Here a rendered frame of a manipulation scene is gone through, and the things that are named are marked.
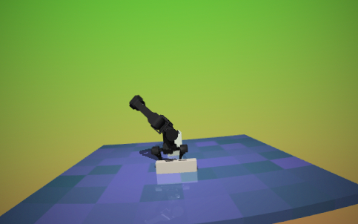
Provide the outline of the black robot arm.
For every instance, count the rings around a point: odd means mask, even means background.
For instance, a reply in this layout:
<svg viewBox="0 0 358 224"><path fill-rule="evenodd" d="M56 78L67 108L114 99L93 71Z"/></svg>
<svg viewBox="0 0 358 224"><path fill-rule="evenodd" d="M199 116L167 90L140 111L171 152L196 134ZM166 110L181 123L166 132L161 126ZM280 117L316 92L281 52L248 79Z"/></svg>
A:
<svg viewBox="0 0 358 224"><path fill-rule="evenodd" d="M140 95L135 95L130 101L129 106L132 109L140 111L147 117L147 121L151 124L151 127L158 133L163 135L169 141L175 141L178 138L179 132L173 128L171 123L165 116L153 113L145 106L145 102ZM159 130L159 131L157 131ZM177 150L176 144L163 142L162 146L163 154L172 154L173 151Z"/></svg>

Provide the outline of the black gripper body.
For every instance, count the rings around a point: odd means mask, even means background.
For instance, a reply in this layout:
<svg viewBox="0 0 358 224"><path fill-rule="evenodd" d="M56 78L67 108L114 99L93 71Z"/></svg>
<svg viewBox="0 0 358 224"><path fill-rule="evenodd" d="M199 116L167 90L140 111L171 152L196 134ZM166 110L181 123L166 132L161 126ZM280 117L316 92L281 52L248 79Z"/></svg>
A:
<svg viewBox="0 0 358 224"><path fill-rule="evenodd" d="M163 137L163 142L169 144L169 143L174 143L174 141L169 141L167 138L164 138ZM159 148L159 147L152 147L151 148L151 153L152 154L159 154L160 151L163 151L162 148ZM177 150L176 151L180 151L180 152L188 152L188 146L187 145L180 145L180 147L177 147Z"/></svg>

